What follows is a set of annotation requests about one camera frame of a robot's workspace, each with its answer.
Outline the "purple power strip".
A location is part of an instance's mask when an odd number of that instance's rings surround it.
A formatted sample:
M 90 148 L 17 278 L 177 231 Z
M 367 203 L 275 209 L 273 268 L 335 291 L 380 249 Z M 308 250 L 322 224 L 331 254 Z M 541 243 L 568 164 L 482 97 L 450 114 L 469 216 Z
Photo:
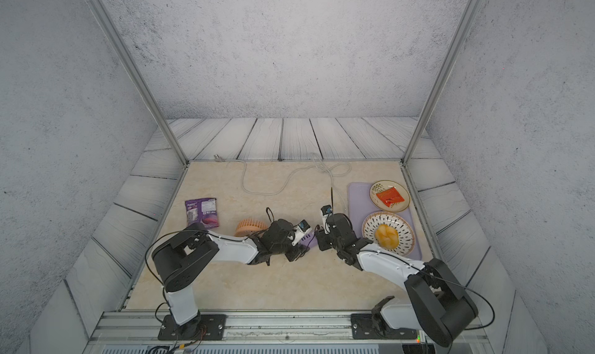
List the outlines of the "purple power strip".
M 315 236 L 315 231 L 312 229 L 307 235 L 305 235 L 301 239 L 300 244 L 308 248 L 317 247 L 318 241 Z

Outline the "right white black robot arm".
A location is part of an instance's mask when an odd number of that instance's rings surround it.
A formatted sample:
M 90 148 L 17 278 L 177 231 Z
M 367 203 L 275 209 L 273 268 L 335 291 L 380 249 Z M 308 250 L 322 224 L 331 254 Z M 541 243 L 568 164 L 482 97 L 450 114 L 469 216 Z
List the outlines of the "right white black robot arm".
M 384 298 L 373 309 L 378 330 L 418 329 L 441 347 L 452 346 L 464 331 L 486 329 L 495 323 L 493 305 L 480 293 L 465 287 L 440 259 L 411 260 L 365 238 L 359 238 L 352 222 L 331 206 L 321 208 L 322 225 L 315 237 L 322 251 L 333 249 L 345 264 L 374 273 L 404 289 L 410 304 L 403 306 Z

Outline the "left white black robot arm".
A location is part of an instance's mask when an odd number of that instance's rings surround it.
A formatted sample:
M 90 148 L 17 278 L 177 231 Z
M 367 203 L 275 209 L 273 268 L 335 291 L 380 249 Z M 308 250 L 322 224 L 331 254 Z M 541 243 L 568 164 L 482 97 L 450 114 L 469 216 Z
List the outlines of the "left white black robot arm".
M 305 221 L 293 225 L 284 219 L 271 222 L 268 228 L 244 236 L 223 236 L 193 223 L 187 228 L 167 233 L 146 251 L 147 270 L 161 286 L 173 327 L 188 329 L 199 323 L 192 284 L 211 262 L 236 262 L 258 265 L 283 255 L 293 262 L 308 252 L 302 239 L 311 234 Z

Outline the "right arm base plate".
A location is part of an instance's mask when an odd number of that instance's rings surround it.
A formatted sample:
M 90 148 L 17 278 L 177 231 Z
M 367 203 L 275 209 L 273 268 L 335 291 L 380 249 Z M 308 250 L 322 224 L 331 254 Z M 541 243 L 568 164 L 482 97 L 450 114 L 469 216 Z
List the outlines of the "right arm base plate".
M 355 340 L 417 340 L 418 331 L 414 329 L 392 329 L 380 314 L 354 313 L 350 315 L 352 338 Z

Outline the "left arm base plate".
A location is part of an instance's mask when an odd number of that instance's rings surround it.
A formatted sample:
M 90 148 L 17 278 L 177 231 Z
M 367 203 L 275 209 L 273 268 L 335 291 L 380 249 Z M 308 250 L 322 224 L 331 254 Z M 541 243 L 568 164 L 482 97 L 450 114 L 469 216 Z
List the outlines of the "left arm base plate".
M 179 325 L 173 315 L 164 317 L 158 341 L 221 341 L 226 327 L 226 315 L 199 315 Z

